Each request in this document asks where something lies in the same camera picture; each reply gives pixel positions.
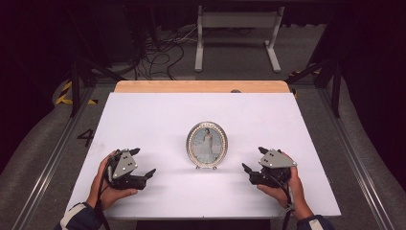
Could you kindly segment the oval silver photo frame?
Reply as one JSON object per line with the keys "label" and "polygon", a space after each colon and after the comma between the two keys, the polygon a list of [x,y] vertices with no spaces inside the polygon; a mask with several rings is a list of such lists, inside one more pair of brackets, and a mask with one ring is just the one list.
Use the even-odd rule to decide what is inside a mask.
{"label": "oval silver photo frame", "polygon": [[186,150],[198,169],[215,170],[227,154],[226,132],[214,122],[196,124],[188,134]]}

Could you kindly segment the dark equipment box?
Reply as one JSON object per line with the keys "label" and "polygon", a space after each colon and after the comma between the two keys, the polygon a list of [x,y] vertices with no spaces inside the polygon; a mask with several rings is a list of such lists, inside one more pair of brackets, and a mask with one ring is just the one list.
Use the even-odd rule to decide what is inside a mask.
{"label": "dark equipment box", "polygon": [[138,62],[145,53],[147,8],[130,4],[93,7],[103,47],[111,63]]}

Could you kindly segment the wooden table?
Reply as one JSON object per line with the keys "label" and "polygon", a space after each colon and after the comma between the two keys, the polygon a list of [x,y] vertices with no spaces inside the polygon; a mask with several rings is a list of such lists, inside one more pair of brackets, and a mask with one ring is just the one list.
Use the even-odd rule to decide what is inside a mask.
{"label": "wooden table", "polygon": [[115,93],[289,93],[283,80],[121,80]]}

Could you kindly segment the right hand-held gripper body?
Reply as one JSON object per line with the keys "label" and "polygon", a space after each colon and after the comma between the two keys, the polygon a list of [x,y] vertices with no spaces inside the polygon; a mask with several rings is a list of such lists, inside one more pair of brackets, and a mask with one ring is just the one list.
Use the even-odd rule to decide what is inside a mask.
{"label": "right hand-held gripper body", "polygon": [[291,167],[297,163],[282,153],[280,150],[270,149],[259,160],[262,169],[249,175],[249,181],[253,185],[266,185],[271,188],[283,187],[291,177]]}

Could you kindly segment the black metal stand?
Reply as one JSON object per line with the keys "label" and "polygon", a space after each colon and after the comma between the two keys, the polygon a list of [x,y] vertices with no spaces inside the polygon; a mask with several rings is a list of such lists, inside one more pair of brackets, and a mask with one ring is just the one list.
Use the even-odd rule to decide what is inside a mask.
{"label": "black metal stand", "polygon": [[79,113],[79,109],[82,105],[80,99],[80,81],[83,81],[86,87],[94,87],[97,80],[91,73],[92,69],[96,69],[103,76],[106,76],[114,81],[123,81],[124,78],[120,75],[102,67],[97,62],[87,58],[87,57],[74,57],[71,61],[71,82],[73,89],[73,108],[71,112],[71,117],[75,117]]}
{"label": "black metal stand", "polygon": [[292,76],[285,80],[285,82],[287,84],[292,84],[316,71],[319,72],[316,79],[313,81],[316,88],[326,88],[328,83],[332,81],[330,107],[334,116],[339,118],[339,101],[342,78],[342,67],[340,65],[339,58],[328,58],[320,62],[310,64],[307,68],[298,73],[293,72]]}

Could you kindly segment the person's right hand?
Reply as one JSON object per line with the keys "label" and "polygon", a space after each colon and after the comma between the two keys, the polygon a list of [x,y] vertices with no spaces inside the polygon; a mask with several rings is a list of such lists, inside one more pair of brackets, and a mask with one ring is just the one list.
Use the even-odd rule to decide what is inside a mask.
{"label": "person's right hand", "polygon": [[[291,167],[291,177],[288,181],[288,186],[293,198],[293,217],[296,221],[307,219],[313,216],[313,212],[309,208],[306,200],[302,181],[298,176],[296,167]],[[257,188],[268,196],[275,198],[283,209],[288,207],[288,197],[281,188],[271,188],[265,185],[258,185]]]}

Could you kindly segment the white board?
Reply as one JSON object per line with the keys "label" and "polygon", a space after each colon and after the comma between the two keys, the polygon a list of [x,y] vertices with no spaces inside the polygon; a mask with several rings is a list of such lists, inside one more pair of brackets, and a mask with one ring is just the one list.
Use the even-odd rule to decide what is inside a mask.
{"label": "white board", "polygon": [[[186,151],[200,122],[220,125],[228,138],[214,170],[198,169]],[[137,195],[116,202],[110,219],[269,219],[282,213],[248,180],[259,170],[260,148],[282,150],[297,162],[305,198],[320,215],[340,209],[301,111],[290,93],[112,93],[69,202],[84,201],[103,158],[139,149],[137,173],[154,176]]]}

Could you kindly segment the aluminium floor rail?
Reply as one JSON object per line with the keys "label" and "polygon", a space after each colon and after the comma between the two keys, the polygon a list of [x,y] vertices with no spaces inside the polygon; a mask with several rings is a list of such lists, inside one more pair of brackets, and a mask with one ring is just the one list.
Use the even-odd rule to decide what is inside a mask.
{"label": "aluminium floor rail", "polygon": [[66,149],[68,140],[71,137],[72,132],[78,123],[79,117],[88,103],[88,100],[92,96],[93,91],[93,87],[85,87],[83,89],[82,95],[79,97],[79,108],[77,109],[76,113],[68,119],[66,126],[57,140],[56,146],[48,158],[48,161],[39,175],[39,178],[36,180],[30,196],[28,197],[18,218],[14,222],[11,230],[25,230],[27,225],[30,223],[37,206],[39,205],[55,174],[56,168],[61,159],[61,155]]}
{"label": "aluminium floor rail", "polygon": [[332,101],[325,89],[318,89],[317,93],[320,100],[322,101],[325,109],[327,110],[328,116],[332,121],[334,127],[336,128],[340,139],[345,147],[345,153],[350,163],[351,169],[357,179],[360,186],[362,194],[370,206],[372,214],[377,222],[380,230],[395,230],[394,225],[377,193],[377,190],[373,184],[372,178],[368,173],[361,157],[358,155],[356,149],[354,148],[348,133],[344,127],[340,118],[337,118],[330,107]]}

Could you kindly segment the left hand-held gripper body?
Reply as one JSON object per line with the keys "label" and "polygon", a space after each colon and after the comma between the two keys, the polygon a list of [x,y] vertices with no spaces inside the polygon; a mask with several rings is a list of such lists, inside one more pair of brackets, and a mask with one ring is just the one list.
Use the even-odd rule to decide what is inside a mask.
{"label": "left hand-held gripper body", "polygon": [[110,187],[117,190],[143,190],[147,181],[143,176],[132,175],[138,168],[129,149],[118,149],[111,155],[106,164],[106,180]]}

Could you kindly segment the person's left hand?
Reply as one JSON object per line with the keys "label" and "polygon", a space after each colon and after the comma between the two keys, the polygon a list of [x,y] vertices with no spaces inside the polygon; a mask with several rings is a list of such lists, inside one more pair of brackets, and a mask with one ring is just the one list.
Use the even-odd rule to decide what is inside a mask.
{"label": "person's left hand", "polygon": [[126,190],[116,190],[108,186],[106,182],[103,182],[103,171],[107,164],[107,161],[114,151],[110,152],[107,156],[103,158],[100,162],[96,176],[93,179],[92,185],[90,187],[89,196],[86,199],[86,203],[95,208],[97,201],[101,202],[101,209],[105,211],[111,207],[117,200],[134,196],[138,193],[136,189],[126,189]]}

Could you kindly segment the white metal stand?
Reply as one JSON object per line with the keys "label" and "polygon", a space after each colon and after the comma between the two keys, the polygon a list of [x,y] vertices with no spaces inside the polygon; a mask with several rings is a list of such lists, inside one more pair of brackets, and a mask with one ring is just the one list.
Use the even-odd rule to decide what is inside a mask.
{"label": "white metal stand", "polygon": [[248,28],[248,29],[269,29],[270,38],[264,41],[268,58],[275,73],[280,73],[281,66],[275,53],[274,45],[279,32],[284,14],[284,7],[279,7],[273,11],[204,11],[202,6],[198,7],[197,14],[197,46],[195,54],[194,71],[203,70],[204,56],[204,28]]}

